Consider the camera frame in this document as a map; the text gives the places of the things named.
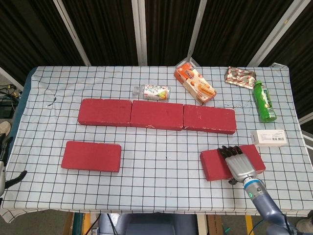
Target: black curtain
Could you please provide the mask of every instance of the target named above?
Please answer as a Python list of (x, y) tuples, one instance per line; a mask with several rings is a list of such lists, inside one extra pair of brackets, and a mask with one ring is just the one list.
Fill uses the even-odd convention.
[(246, 66), (292, 0), (208, 0), (192, 57), (201, 66)]
[[(301, 118), (313, 112), (313, 1), (303, 10), (287, 32), (270, 51), (261, 63), (269, 66), (273, 62), (287, 65), (293, 100), (298, 117)], [(313, 133), (313, 125), (305, 131)]]
[(92, 65), (138, 65), (131, 0), (63, 0)]
[(36, 66), (84, 65), (52, 0), (0, 1), (0, 66), (22, 85)]
[(174, 66), (187, 57), (200, 0), (145, 0), (150, 66)]

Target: red foam block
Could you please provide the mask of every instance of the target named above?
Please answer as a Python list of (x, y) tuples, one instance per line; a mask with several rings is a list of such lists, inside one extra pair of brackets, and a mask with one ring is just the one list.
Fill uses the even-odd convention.
[(183, 104), (135, 100), (131, 126), (164, 130), (182, 130)]
[(118, 172), (122, 148), (112, 143), (68, 141), (62, 168)]
[(197, 105), (184, 105), (184, 129), (213, 133), (236, 132), (235, 111)]
[[(262, 173), (265, 170), (265, 165), (256, 147), (253, 144), (241, 145), (239, 147), (247, 155), (258, 174)], [(232, 178), (225, 159), (217, 149), (201, 152), (200, 159), (207, 181)]]
[(132, 102), (120, 99), (84, 99), (78, 122), (93, 126), (130, 126)]

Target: small white box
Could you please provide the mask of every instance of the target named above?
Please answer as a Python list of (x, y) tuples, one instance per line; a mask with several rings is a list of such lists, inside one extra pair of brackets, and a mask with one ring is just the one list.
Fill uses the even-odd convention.
[(284, 130), (251, 131), (252, 143), (255, 146), (282, 146), (287, 144)]

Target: floor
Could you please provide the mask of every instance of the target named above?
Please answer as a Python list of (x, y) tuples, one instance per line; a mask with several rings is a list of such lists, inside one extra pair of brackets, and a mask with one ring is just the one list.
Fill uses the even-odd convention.
[[(9, 84), (9, 81), (0, 77), (0, 85)], [(307, 142), (310, 146), (313, 146), (313, 142)], [(313, 151), (309, 150), (311, 161), (313, 156)], [(0, 235), (61, 235), (63, 227), (65, 224), (66, 217), (68, 212), (64, 211), (54, 211), (46, 210), (39, 212), (32, 212), (21, 215), (13, 220), (12, 223), (7, 224), (0, 217)], [(289, 217), (289, 220), (292, 224), (295, 224), (299, 217)], [(260, 216), (252, 217), (253, 224), (261, 220)], [(242, 215), (224, 215), (222, 216), (223, 226), (225, 228), (230, 228), (227, 235), (243, 235), (246, 234), (246, 220)], [(255, 229), (255, 235), (265, 235), (266, 234), (266, 223), (262, 223)]]

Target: grid tablecloth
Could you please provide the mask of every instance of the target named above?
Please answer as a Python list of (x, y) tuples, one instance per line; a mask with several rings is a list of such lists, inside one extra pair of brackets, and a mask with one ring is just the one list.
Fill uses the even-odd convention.
[[(277, 114), (260, 123), (252, 90), (224, 82), (225, 67), (197, 68), (217, 90), (206, 106), (233, 108), (234, 135), (77, 123), (84, 98), (139, 99), (134, 86), (171, 87), (169, 102), (197, 104), (175, 80), (174, 67), (38, 67), (7, 166), (7, 180), (27, 170), (4, 194), (5, 221), (45, 209), (80, 212), (180, 212), (257, 214), (241, 184), (208, 182), (200, 152), (251, 144), (250, 131), (284, 129), (288, 145), (259, 147), (266, 171), (259, 175), (284, 213), (313, 209), (313, 171), (294, 110), (288, 68), (247, 68), (269, 89)], [(67, 141), (118, 143), (119, 173), (60, 167)]]

